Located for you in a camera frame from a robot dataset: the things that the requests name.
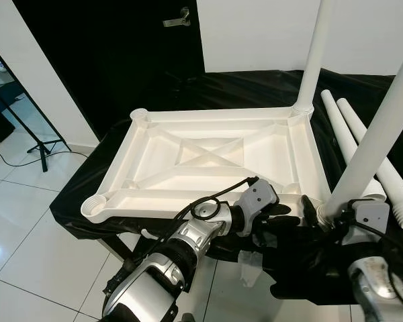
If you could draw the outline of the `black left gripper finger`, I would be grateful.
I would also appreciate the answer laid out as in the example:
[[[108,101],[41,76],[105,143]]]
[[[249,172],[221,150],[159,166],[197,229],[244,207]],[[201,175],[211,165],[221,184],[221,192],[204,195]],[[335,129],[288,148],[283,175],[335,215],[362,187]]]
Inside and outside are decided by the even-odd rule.
[[[287,205],[272,205],[266,212],[265,219],[267,226],[299,226],[300,218],[290,215],[291,208]]]

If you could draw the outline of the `black work table leg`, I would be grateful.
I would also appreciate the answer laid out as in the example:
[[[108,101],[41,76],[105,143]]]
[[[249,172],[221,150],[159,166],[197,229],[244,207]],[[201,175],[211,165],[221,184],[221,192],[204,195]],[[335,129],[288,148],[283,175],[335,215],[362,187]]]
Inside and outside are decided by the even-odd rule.
[[[133,258],[133,250],[117,234],[97,240],[111,255],[119,260]]]

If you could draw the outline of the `black shiny table cover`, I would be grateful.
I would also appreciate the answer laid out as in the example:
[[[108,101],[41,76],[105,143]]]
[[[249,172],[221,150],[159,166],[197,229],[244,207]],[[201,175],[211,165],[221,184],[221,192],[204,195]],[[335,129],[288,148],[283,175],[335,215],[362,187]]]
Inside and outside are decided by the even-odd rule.
[[[208,109],[240,109],[266,107],[287,107],[296,102],[302,70],[255,70],[242,72],[211,72],[177,80],[177,76],[157,80],[146,93],[143,103],[137,107],[153,107],[153,111],[184,111]],[[317,95],[322,89],[332,93],[341,92],[348,99],[355,99],[353,109],[365,126],[373,119],[393,76],[378,74],[339,74],[322,68],[318,78],[314,103],[321,104]],[[75,175],[67,182],[49,209],[54,220],[77,239],[114,239],[119,233],[141,233],[143,228],[153,233],[170,232],[170,220],[125,218],[107,219],[103,223],[91,223],[84,218],[81,205],[92,197],[103,182],[109,164],[116,158],[118,148],[128,132],[130,120],[115,123],[106,132],[103,141],[97,145]],[[325,169],[326,179],[331,189],[344,172],[343,157],[334,152],[332,125],[326,114],[312,117],[312,131],[318,142],[319,156]],[[403,132],[387,156],[389,162],[403,178]],[[393,272],[403,278],[403,228],[389,224],[386,236],[396,240],[402,248],[383,245],[384,256],[392,257]],[[251,239],[238,237],[217,238],[212,249],[207,252],[214,260],[236,262],[239,251],[260,251]]]

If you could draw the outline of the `black tripod stand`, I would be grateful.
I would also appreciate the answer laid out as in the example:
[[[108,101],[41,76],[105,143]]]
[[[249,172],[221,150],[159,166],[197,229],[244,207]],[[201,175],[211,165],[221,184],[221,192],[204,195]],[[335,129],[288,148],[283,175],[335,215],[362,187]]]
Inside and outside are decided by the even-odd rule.
[[[38,162],[41,165],[42,172],[48,172],[49,170],[49,165],[48,165],[48,157],[54,156],[56,152],[53,151],[53,147],[55,144],[66,144],[66,141],[62,138],[54,139],[54,140],[49,140],[49,141],[43,141],[41,138],[36,135],[35,132],[30,129],[29,126],[24,123],[24,120],[21,119],[17,111],[15,111],[12,108],[12,104],[10,101],[10,92],[11,90],[5,90],[10,86],[12,89],[16,88],[20,91],[21,94],[24,93],[24,88],[21,85],[18,85],[17,80],[14,80],[13,82],[8,82],[5,84],[0,85],[0,104],[5,108],[8,113],[11,114],[12,119],[16,120],[18,125],[21,126],[21,128],[35,141],[35,144],[32,148],[30,148],[27,153],[34,152],[36,151],[39,153],[40,158],[38,159]]]

